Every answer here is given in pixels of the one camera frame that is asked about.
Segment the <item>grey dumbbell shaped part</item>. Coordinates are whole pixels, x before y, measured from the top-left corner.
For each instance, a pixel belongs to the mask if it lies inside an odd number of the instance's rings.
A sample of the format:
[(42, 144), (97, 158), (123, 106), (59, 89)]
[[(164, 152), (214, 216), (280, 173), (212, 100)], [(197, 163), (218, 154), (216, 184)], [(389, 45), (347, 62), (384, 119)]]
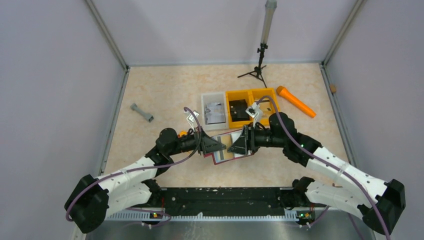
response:
[(130, 105), (130, 109), (137, 112), (139, 115), (141, 115), (147, 122), (151, 123), (154, 120), (154, 116), (151, 115), (148, 112), (143, 111), (141, 108), (139, 108), (135, 103), (132, 103)]

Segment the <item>black tripod with grey pole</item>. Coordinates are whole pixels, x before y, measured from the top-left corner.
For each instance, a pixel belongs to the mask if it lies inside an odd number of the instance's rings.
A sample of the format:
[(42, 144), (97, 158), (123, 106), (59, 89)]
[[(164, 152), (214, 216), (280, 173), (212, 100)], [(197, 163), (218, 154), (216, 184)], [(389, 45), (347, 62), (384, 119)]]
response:
[(242, 75), (237, 76), (237, 78), (242, 78), (245, 76), (252, 76), (257, 80), (261, 81), (265, 88), (267, 88), (267, 84), (263, 77), (262, 71), (266, 65), (263, 65), (263, 60), (265, 57), (265, 51), (268, 49), (268, 40), (271, 31), (271, 25), (274, 17), (275, 10), (277, 9), (278, 1), (277, 0), (267, 0), (265, 3), (265, 15), (262, 27), (262, 33), (260, 38), (260, 47), (257, 49), (257, 53), (259, 53), (259, 59), (257, 66), (250, 72), (244, 73)]

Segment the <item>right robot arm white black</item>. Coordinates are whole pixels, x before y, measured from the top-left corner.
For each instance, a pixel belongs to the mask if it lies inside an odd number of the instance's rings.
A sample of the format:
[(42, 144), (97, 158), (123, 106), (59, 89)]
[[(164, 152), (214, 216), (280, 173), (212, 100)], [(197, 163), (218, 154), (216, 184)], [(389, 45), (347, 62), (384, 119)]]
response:
[(269, 127), (244, 125), (228, 152), (246, 156), (259, 148), (281, 148), (290, 161), (331, 178), (336, 186), (310, 177), (294, 181), (293, 200), (299, 206), (309, 203), (337, 208), (361, 219), (370, 229), (390, 236), (406, 208), (403, 183), (385, 181), (354, 167), (314, 138), (300, 133), (285, 113), (269, 117)]

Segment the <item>yellow bin with clear bag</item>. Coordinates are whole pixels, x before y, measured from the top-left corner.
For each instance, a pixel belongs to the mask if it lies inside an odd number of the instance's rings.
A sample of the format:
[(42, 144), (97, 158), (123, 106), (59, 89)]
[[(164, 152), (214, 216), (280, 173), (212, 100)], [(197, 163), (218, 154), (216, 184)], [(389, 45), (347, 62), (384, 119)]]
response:
[(268, 126), (269, 117), (280, 111), (275, 90), (273, 88), (256, 88), (250, 91), (252, 95), (252, 104), (257, 102), (260, 109), (263, 111), (263, 116), (258, 123)]

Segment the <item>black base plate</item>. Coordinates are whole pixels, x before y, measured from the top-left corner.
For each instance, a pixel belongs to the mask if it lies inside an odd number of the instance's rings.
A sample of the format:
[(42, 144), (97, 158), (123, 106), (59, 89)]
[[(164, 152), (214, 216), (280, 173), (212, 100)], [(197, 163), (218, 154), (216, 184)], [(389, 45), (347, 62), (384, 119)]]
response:
[(158, 208), (172, 217), (283, 216), (294, 208), (314, 206), (291, 187), (168, 187), (153, 193), (142, 208)]

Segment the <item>black part in bin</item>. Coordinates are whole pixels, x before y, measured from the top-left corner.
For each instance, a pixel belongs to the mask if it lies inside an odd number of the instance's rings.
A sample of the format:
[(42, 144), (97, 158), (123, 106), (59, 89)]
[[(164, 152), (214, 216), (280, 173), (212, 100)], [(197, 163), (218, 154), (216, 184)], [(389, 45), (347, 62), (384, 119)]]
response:
[(250, 116), (246, 113), (248, 104), (245, 99), (229, 101), (229, 112), (233, 122), (249, 121)]

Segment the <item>clear plastic bin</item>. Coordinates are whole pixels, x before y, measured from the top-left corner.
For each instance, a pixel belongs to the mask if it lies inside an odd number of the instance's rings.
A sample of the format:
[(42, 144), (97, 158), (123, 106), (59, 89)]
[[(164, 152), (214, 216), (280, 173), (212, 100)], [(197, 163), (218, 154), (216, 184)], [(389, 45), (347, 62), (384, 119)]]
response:
[[(223, 103), (225, 109), (225, 122), (217, 124), (206, 124), (205, 122), (205, 104), (207, 103)], [(201, 94), (201, 118), (202, 126), (206, 131), (228, 129), (228, 112), (225, 92), (209, 92)]]

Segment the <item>small packets in clear bin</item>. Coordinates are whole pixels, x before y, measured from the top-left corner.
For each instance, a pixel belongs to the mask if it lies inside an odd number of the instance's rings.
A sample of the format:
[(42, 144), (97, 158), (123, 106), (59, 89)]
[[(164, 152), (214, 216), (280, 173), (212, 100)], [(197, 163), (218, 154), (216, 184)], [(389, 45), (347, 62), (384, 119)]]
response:
[(207, 125), (221, 124), (226, 122), (225, 107), (221, 102), (209, 102), (205, 104), (204, 118)]

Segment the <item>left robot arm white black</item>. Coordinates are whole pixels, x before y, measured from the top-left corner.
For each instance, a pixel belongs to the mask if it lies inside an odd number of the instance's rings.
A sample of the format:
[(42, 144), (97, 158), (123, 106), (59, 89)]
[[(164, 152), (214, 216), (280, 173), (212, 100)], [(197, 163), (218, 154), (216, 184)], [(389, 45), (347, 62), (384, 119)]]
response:
[(165, 128), (155, 146), (134, 163), (113, 173), (83, 176), (65, 202), (65, 218), (86, 234), (121, 210), (141, 204), (154, 207), (161, 198), (154, 178), (177, 164), (172, 155), (185, 152), (190, 156), (208, 155), (224, 149), (225, 144), (202, 129), (190, 129), (186, 135), (178, 136), (173, 128)]

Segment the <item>red leather card holder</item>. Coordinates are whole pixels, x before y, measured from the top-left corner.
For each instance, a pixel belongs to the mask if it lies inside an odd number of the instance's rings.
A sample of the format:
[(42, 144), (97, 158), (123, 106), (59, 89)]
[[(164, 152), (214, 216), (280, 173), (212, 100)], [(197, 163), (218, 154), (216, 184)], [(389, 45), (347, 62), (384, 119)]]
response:
[(225, 162), (229, 162), (232, 160), (238, 160), (238, 159), (243, 159), (243, 158), (253, 156), (254, 153), (252, 153), (251, 150), (248, 152), (247, 155), (242, 155), (242, 154), (228, 151), (229, 147), (235, 142), (235, 140), (241, 135), (241, 133), (242, 133), (242, 130), (238, 129), (238, 130), (228, 131), (228, 132), (224, 132), (224, 133), (216, 134), (212, 136), (214, 140), (217, 140), (219, 143), (224, 144), (226, 148), (223, 150), (214, 151), (212, 153), (205, 154), (203, 158), (212, 160), (214, 165), (219, 165), (219, 164), (223, 164)]

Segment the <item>small tan wall knob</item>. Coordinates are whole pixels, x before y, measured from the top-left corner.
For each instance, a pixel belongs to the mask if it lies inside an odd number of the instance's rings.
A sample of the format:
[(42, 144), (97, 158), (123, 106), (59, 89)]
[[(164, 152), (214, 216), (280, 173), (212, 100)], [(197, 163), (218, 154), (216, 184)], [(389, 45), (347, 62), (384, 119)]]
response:
[(334, 93), (336, 93), (336, 92), (337, 92), (337, 88), (336, 88), (336, 86), (335, 86), (334, 84), (330, 84), (330, 85), (329, 85), (329, 89), (330, 89), (330, 92), (331, 92), (332, 94), (334, 94)]

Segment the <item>yellow bin with black part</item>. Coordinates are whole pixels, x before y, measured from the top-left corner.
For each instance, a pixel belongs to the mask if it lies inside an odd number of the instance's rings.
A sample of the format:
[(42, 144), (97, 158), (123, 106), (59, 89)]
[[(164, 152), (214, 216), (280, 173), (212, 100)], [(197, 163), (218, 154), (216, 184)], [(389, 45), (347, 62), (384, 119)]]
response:
[(248, 89), (226, 91), (225, 97), (228, 127), (237, 129), (249, 124), (252, 117), (246, 113), (246, 110), (253, 103), (251, 91)]

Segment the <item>orange toy microphone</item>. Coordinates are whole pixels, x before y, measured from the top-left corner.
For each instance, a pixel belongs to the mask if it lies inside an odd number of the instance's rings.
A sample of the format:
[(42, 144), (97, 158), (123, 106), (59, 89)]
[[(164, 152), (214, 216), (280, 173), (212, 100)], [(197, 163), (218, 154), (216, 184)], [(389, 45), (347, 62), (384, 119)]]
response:
[(294, 96), (286, 87), (278, 86), (276, 88), (276, 94), (284, 99), (286, 99), (289, 103), (298, 108), (301, 112), (309, 116), (310, 118), (315, 118), (316, 113), (308, 107), (305, 103), (299, 100), (296, 96)]

